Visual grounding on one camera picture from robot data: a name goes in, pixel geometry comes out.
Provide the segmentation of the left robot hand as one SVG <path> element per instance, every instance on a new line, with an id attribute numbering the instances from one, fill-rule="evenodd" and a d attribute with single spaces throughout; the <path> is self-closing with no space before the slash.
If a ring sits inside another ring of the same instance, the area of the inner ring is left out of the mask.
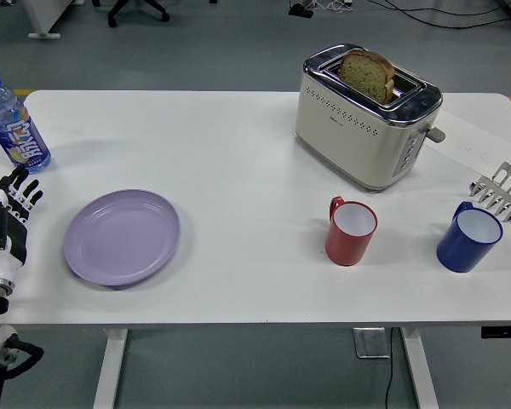
<path id="1" fill-rule="evenodd" d="M 16 167 L 0 179 L 0 281 L 11 283 L 26 262 L 27 221 L 43 196 L 39 181 L 28 182 L 25 166 Z"/>

